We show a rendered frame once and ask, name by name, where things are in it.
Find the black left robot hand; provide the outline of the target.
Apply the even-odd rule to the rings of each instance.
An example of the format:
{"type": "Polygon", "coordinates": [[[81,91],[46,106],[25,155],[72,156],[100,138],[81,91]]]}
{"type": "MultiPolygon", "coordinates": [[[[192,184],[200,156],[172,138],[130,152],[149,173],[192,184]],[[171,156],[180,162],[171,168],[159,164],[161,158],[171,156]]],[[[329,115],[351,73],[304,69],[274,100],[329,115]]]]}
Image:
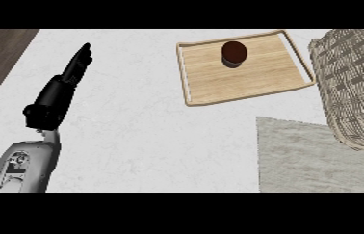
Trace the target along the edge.
{"type": "Polygon", "coordinates": [[[26,105],[22,110],[28,128],[49,131],[59,128],[71,105],[75,88],[91,61],[91,44],[85,43],[72,56],[62,74],[50,79],[34,103],[26,105]]]}

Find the dark red can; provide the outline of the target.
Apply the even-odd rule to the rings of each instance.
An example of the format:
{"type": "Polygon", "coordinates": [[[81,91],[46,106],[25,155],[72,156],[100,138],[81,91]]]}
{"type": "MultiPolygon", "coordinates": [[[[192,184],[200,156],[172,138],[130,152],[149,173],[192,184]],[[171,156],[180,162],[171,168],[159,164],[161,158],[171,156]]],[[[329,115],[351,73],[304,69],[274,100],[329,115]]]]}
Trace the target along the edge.
{"type": "Polygon", "coordinates": [[[239,41],[228,41],[222,45],[222,64],[237,68],[248,59],[248,48],[239,41]]]}

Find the grey fabric placemat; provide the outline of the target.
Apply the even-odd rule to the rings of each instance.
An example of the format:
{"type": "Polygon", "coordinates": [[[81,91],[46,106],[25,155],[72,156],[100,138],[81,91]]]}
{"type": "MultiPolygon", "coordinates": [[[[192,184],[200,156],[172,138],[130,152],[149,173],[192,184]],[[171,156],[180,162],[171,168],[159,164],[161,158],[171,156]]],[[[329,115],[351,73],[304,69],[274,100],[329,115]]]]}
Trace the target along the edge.
{"type": "Polygon", "coordinates": [[[256,117],[256,126],[261,192],[364,193],[364,151],[326,125],[256,117]]]}

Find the pale wicker basket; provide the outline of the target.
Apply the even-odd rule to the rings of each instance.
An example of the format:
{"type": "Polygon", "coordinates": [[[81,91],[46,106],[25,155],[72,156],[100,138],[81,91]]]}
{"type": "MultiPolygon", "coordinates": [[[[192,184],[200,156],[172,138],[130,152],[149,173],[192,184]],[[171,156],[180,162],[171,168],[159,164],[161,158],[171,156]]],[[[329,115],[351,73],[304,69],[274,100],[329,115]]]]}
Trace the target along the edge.
{"type": "Polygon", "coordinates": [[[327,124],[334,137],[364,150],[364,29],[333,29],[308,45],[327,124]]]}

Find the pale wooden tray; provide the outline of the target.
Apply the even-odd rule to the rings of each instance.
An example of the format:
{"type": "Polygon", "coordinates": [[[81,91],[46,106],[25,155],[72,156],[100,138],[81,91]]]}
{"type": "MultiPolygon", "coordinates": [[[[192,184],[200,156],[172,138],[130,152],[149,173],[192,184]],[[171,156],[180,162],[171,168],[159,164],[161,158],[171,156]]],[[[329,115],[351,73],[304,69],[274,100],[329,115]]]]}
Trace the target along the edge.
{"type": "Polygon", "coordinates": [[[283,29],[234,38],[180,42],[177,56],[187,106],[295,91],[315,84],[301,51],[283,29]],[[222,45],[228,41],[239,41],[248,47],[248,58],[237,68],[222,64],[222,45]]]}

